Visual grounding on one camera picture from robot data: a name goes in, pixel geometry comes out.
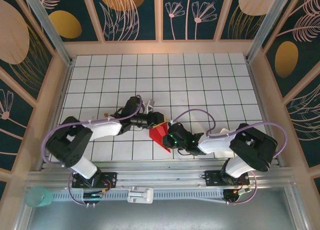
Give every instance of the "dark green wallpaper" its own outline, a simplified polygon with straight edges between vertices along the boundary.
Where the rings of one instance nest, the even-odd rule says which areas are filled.
[[[0,1],[1,10],[5,8],[0,13],[0,24],[7,27],[5,32],[1,33],[5,38],[2,39],[0,47],[11,55],[0,55],[0,67],[36,99],[52,55],[16,1]]]
[[[85,0],[40,0],[64,42],[97,41]]]
[[[266,53],[282,96],[320,61],[317,1],[298,1]]]
[[[309,167],[320,164],[320,75],[286,106]]]
[[[262,43],[262,47],[264,48],[268,42],[268,40],[270,39],[271,35],[273,34],[274,32],[274,28],[278,25],[279,21],[281,20],[282,16],[284,15],[284,13],[286,12],[288,6],[290,5],[292,0],[287,0],[285,6],[283,7],[281,13],[279,14],[277,20],[275,21],[273,27],[271,28],[269,34],[266,36],[264,42]]]
[[[253,40],[268,12],[267,6],[272,2],[273,0],[242,0],[240,5],[240,0],[232,0],[221,40]],[[245,14],[241,9],[246,9],[251,15]]]
[[[163,39],[212,40],[223,3],[224,0],[163,0]]]
[[[93,0],[93,3],[106,41],[156,39],[155,0]]]
[[[33,107],[0,80],[0,168],[11,171]]]

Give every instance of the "purple cable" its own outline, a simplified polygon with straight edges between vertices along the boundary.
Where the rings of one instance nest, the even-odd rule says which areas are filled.
[[[207,132],[206,132],[206,136],[207,136],[208,138],[211,138],[211,139],[219,139],[219,138],[222,138],[222,137],[227,137],[227,136],[230,136],[230,135],[235,135],[235,134],[237,134],[237,133],[239,133],[239,132],[242,132],[242,131],[247,130],[247,129],[249,129],[249,128],[252,128],[252,127],[255,127],[255,126],[260,126],[260,125],[276,126],[276,127],[280,128],[281,131],[283,132],[283,134],[284,134],[283,145],[282,145],[282,147],[280,148],[280,150],[277,151],[277,152],[274,154],[273,157],[278,156],[278,155],[284,150],[284,148],[285,148],[286,145],[287,145],[288,135],[287,135],[286,130],[285,130],[282,126],[280,126],[279,124],[273,123],[273,122],[268,122],[268,121],[266,121],[266,122],[258,122],[258,123],[255,123],[255,124],[252,124],[252,125],[249,125],[249,126],[245,126],[245,127],[243,127],[243,128],[240,128],[239,130],[236,130],[236,131],[233,131],[233,132],[230,132],[230,133],[227,133],[227,134],[219,135],[219,136],[209,136],[209,131],[207,131]]]
[[[88,124],[99,124],[99,123],[108,123],[111,121],[122,121],[122,120],[126,120],[130,117],[133,117],[136,113],[138,113],[142,107],[142,98],[140,95],[136,95],[137,97],[140,98],[140,103],[137,107],[137,109],[135,110],[135,112],[133,112],[131,115],[123,117],[123,118],[117,118],[117,119],[102,119],[102,120],[95,120],[95,121],[81,121],[81,122],[72,122],[72,123],[67,123],[67,124],[63,124],[60,126],[57,126],[56,128],[52,129],[43,139],[42,144],[41,144],[41,155],[42,158],[45,162],[47,163],[51,163],[51,164],[61,164],[60,162],[52,162],[50,161],[47,157],[46,157],[46,143],[48,142],[49,138],[57,131],[60,130],[62,128],[65,127],[69,127],[69,126],[77,126],[77,125],[88,125]]]
[[[209,132],[211,132],[212,130],[215,129],[215,127],[216,127],[216,120],[214,119],[214,117],[213,117],[209,112],[207,112],[207,111],[205,111],[205,110],[202,110],[202,109],[189,109],[189,110],[181,113],[178,117],[176,117],[176,118],[173,120],[173,122],[176,122],[176,121],[177,121],[180,117],[182,117],[185,113],[188,113],[188,112],[190,112],[190,111],[202,111],[202,112],[206,113],[206,114],[212,119],[212,121],[213,121],[213,127],[212,127],[211,129],[209,129],[208,131],[206,131],[207,133],[209,133]]]
[[[255,195],[256,195],[256,191],[257,191],[257,178],[256,178],[256,175],[254,174],[254,172],[253,171],[250,171],[251,172],[251,174],[253,175],[253,177],[254,177],[254,185],[255,185],[255,187],[254,187],[254,192],[253,192],[253,194],[252,194],[252,196],[251,197],[249,197],[247,200],[245,200],[245,201],[240,201],[240,202],[235,202],[234,203],[234,205],[238,205],[238,204],[243,204],[243,203],[246,203],[246,202],[248,202],[248,201],[251,201],[254,197],[255,197]]]

